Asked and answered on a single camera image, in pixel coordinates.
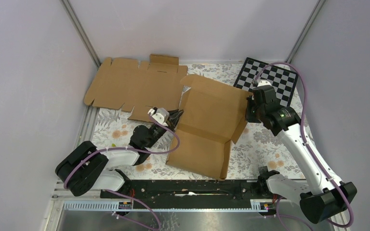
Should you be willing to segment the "cardboard box sheet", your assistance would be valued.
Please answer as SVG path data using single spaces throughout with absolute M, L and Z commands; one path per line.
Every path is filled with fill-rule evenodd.
M 166 164 L 209 178 L 225 180 L 231 145 L 246 127 L 245 112 L 250 92 L 196 74 L 181 83 L 183 114 L 176 128 L 179 140 L 171 147 Z

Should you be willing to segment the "black white checkerboard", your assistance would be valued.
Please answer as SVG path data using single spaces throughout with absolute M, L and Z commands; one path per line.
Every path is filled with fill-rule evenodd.
M 267 63 L 265 62 L 249 57 L 246 58 L 233 86 L 253 92 L 254 86 L 252 82 L 255 76 L 266 65 Z M 267 80 L 271 83 L 282 106 L 290 106 L 298 80 L 298 74 L 296 72 L 286 68 L 272 66 L 264 70 L 260 79 Z

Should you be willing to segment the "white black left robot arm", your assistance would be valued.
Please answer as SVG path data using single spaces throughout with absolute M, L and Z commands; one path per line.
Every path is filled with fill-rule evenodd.
M 167 132 L 180 144 L 175 128 L 183 113 L 181 109 L 151 108 L 147 114 L 153 124 L 135 127 L 128 145 L 98 148 L 91 141 L 84 141 L 57 165 L 55 173 L 74 196 L 97 189 L 126 197 L 130 193 L 129 179 L 118 167 L 142 164 L 153 154 L 150 148 Z

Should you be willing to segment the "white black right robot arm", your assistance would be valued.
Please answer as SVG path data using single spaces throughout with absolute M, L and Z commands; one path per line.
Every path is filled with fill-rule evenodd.
M 348 209 L 357 194 L 352 182 L 344 182 L 323 160 L 301 127 L 301 119 L 291 107 L 280 105 L 275 89 L 263 85 L 247 98 L 246 120 L 262 123 L 290 152 L 307 185 L 288 179 L 276 170 L 258 177 L 257 192 L 263 198 L 273 194 L 296 203 L 305 217 L 317 224 Z

